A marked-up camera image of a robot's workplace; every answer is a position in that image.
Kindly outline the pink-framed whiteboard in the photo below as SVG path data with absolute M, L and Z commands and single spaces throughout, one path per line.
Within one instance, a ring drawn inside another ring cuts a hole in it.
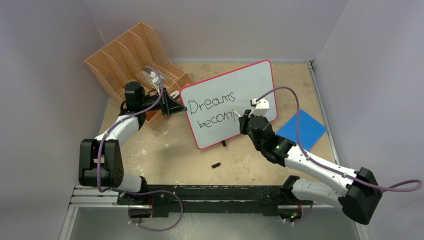
M 250 101 L 274 88 L 272 63 L 265 59 L 180 90 L 196 147 L 206 149 L 240 133 L 234 111 L 252 109 Z

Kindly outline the black marker cap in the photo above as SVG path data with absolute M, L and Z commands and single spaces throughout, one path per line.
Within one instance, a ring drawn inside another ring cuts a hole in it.
M 221 163 L 220 162 L 217 162 L 217 163 L 213 164 L 211 167 L 213 169 L 215 169 L 215 168 L 219 167 L 220 165 L 221 165 Z

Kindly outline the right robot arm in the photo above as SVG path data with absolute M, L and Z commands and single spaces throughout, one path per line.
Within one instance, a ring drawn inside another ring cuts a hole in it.
M 351 220 L 368 225 L 383 196 L 374 173 L 342 167 L 303 150 L 294 141 L 278 136 L 266 117 L 250 110 L 238 116 L 239 131 L 249 136 L 254 148 L 269 162 L 303 172 L 319 183 L 289 178 L 280 196 L 288 204 L 296 200 L 321 202 L 340 208 Z

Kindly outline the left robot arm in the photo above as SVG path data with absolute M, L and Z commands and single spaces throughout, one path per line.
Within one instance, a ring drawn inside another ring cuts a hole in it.
M 137 81 L 125 85 L 125 100 L 120 106 L 115 123 L 104 133 L 80 143 L 80 185 L 97 188 L 100 192 L 112 189 L 130 192 L 130 199 L 138 205 L 148 201 L 146 180 L 124 170 L 121 147 L 142 128 L 148 112 L 160 111 L 162 115 L 169 116 L 187 110 L 171 97 L 162 81 L 158 83 L 158 87 L 156 95 L 149 95 Z

